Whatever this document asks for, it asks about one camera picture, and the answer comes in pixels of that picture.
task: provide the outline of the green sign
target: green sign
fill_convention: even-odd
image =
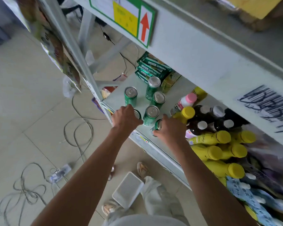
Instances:
[[[146,48],[150,44],[156,10],[142,0],[89,0],[90,6],[113,20]]]

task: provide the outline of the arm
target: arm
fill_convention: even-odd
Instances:
[[[113,128],[72,178],[34,220],[32,226],[88,225],[100,201],[116,156],[140,124],[133,107],[121,107],[112,116]]]
[[[256,221],[191,150],[185,139],[186,126],[165,114],[162,122],[162,129],[153,134],[166,143],[180,163],[208,226],[256,226]]]

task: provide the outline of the forearm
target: forearm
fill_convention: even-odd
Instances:
[[[208,226],[257,225],[234,196],[191,150],[187,141],[170,143]]]
[[[104,142],[49,202],[32,225],[88,225],[116,156],[128,136],[129,133],[112,128]]]

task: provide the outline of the barcode label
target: barcode label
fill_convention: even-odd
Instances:
[[[261,85],[236,99],[275,126],[277,128],[275,133],[283,132],[283,96]]]

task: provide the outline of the white pants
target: white pants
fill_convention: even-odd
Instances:
[[[175,195],[167,192],[166,188],[152,177],[145,177],[145,184],[141,189],[144,205],[149,215],[159,215],[173,217],[189,226],[187,218],[184,216],[181,204]],[[103,226],[109,226],[113,221],[123,216],[133,215],[132,209],[124,209],[118,206],[105,219]]]

